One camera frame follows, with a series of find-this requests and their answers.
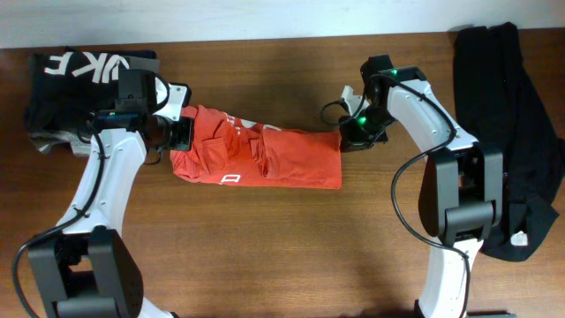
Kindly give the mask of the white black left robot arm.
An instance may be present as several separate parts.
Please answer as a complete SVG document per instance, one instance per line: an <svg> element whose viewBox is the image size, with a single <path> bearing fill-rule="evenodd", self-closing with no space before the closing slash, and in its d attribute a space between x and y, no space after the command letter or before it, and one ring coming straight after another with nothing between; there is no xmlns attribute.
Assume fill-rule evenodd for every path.
<svg viewBox="0 0 565 318"><path fill-rule="evenodd" d="M133 181L149 148L188 150L194 121L104 111L87 121L90 155L70 207L26 254L48 317L169 317L144 294L122 239Z"/></svg>

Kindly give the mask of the red orange soccer t-shirt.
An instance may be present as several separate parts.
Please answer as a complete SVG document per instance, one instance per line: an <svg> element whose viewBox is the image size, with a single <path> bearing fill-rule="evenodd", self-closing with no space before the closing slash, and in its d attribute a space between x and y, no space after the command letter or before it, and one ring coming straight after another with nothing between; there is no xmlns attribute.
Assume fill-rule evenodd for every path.
<svg viewBox="0 0 565 318"><path fill-rule="evenodd" d="M338 190L342 187L340 134L284 129L189 106L192 147L172 150L173 173L191 183Z"/></svg>

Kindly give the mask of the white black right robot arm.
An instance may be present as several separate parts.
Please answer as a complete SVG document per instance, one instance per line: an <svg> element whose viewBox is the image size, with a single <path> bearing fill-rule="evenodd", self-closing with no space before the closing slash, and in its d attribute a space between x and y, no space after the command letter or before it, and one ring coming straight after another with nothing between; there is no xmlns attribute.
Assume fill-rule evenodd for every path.
<svg viewBox="0 0 565 318"><path fill-rule="evenodd" d="M391 181L394 211L401 212L396 186L412 164L423 160L425 171L418 214L425 229L416 239L429 245L424 290L415 302L417 317L465 317L471 269L491 229L502 214L502 152L466 132L441 106L431 84L417 66L395 67L387 55L368 57L360 68L361 95L345 87L340 103L348 114L338 121L342 152L372 148L388 139L386 130L400 123L418 147Z"/></svg>

